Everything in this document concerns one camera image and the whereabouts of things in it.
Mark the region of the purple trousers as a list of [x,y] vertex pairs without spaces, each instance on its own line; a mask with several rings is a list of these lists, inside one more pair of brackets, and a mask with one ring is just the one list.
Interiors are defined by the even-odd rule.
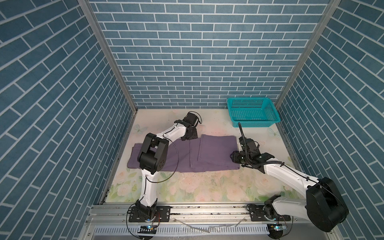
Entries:
[[180,173],[202,173],[215,171],[238,170],[239,164],[232,162],[230,155],[238,150],[235,136],[201,135],[194,140],[169,145],[168,155],[162,171]]

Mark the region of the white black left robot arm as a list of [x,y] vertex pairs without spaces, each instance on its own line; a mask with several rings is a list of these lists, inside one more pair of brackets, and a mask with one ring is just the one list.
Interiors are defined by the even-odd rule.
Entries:
[[198,137],[197,125],[201,121],[188,122],[177,120],[163,132],[145,136],[138,155],[139,167],[142,170],[142,191],[135,207],[145,221],[151,221],[156,217],[157,194],[156,184],[159,184],[158,173],[165,166],[169,145],[175,145],[175,141],[181,139],[192,140]]

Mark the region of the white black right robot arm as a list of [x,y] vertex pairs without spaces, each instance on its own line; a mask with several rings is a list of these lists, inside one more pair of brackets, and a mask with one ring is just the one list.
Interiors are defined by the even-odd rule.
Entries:
[[349,209],[341,193],[330,178],[319,179],[302,173],[279,161],[269,153],[261,153],[256,141],[240,137],[241,151],[234,151],[231,160],[243,168],[258,170],[296,190],[302,200],[274,195],[264,202],[265,219],[277,221],[283,216],[310,221],[323,232],[330,232],[344,222]]

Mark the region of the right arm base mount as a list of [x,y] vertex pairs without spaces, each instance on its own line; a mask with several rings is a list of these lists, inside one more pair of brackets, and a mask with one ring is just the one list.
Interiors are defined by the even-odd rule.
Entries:
[[262,205],[256,205],[256,204],[247,204],[246,210],[249,212],[252,222],[282,221],[283,223],[285,223],[292,220],[291,216],[279,215],[276,213],[275,210],[272,209],[272,207],[265,206],[265,205],[262,206]]

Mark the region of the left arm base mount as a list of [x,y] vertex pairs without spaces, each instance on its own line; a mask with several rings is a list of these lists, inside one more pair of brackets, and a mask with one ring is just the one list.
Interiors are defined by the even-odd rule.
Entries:
[[171,215],[170,206],[156,206],[155,209],[138,208],[133,206],[128,211],[128,222],[169,222]]

